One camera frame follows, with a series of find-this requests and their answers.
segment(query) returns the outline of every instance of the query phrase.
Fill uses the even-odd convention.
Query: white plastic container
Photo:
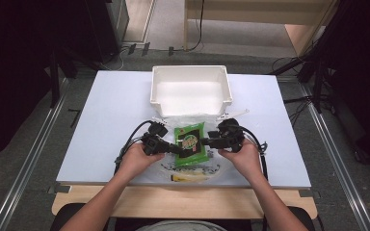
[[[150,103],[161,117],[220,116],[232,103],[226,67],[155,66]]]

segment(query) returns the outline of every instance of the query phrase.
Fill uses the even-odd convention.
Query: table
[[[114,160],[134,128],[158,116],[149,104],[151,79],[151,72],[98,71],[57,177],[62,185],[71,185],[71,191],[58,192],[53,213],[68,202],[90,200],[113,176]],[[276,76],[229,74],[228,79],[233,103],[226,111],[250,109],[249,114],[237,117],[239,123],[269,144],[266,159],[270,184],[279,190],[283,201],[316,215],[312,197],[298,193],[311,185]],[[198,218],[260,218],[262,213],[249,183],[232,168],[204,184],[162,182],[149,178],[146,170],[124,191],[114,215],[171,218],[164,212],[171,209],[177,210],[172,216],[185,218],[192,214],[190,200],[206,204],[211,211],[197,213],[202,216]],[[218,207],[232,207],[229,211],[235,214],[217,213]]]
[[[205,0],[203,20],[285,24],[297,56],[311,45],[320,27],[334,13],[337,0]],[[188,19],[200,19],[201,0],[185,0],[184,49]]]

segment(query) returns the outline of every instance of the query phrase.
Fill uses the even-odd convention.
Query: black pants
[[[73,203],[65,205],[57,214],[53,220],[51,231],[57,231],[62,228],[66,222],[73,217],[85,204],[84,203]],[[302,208],[288,207],[290,211],[304,224],[304,226],[310,230],[315,231],[309,214]],[[146,225],[151,225],[163,220],[161,218],[118,218],[116,222],[116,230],[124,231],[135,231]],[[203,221],[217,224],[228,231],[246,231],[251,230],[251,221],[249,219],[202,219]],[[103,230],[107,230],[108,222],[104,226]]]

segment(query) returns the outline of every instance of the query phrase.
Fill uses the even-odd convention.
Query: forearm
[[[102,230],[129,179],[116,175],[62,230]]]
[[[306,230],[290,212],[264,176],[248,179],[272,230]]]

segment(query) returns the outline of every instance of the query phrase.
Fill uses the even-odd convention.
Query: person's right arm
[[[245,139],[243,147],[238,153],[225,150],[219,150],[219,153],[228,158],[251,184],[273,231],[307,230],[281,201],[264,177],[260,167],[257,147],[252,142]]]

